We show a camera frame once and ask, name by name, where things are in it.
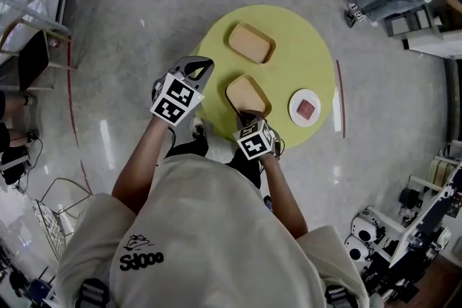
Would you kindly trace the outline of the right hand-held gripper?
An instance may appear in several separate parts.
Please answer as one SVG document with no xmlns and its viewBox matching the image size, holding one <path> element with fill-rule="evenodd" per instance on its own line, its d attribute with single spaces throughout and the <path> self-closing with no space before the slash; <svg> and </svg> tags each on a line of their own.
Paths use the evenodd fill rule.
<svg viewBox="0 0 462 308">
<path fill-rule="evenodd" d="M 281 138 L 264 119 L 262 112 L 239 111 L 237 126 L 241 129 L 235 132 L 233 137 L 248 160 L 257 159 L 264 154 L 280 156 Z"/>
</svg>

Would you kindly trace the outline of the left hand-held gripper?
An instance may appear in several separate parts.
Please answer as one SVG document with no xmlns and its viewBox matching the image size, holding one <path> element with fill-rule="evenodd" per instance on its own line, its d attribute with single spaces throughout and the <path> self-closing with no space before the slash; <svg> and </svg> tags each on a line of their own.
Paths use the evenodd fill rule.
<svg viewBox="0 0 462 308">
<path fill-rule="evenodd" d="M 177 126 L 204 100 L 201 94 L 212 75 L 214 62 L 203 56 L 180 58 L 161 80 L 154 84 L 150 112 L 171 126 Z M 184 76 L 180 80 L 175 76 Z"/>
</svg>

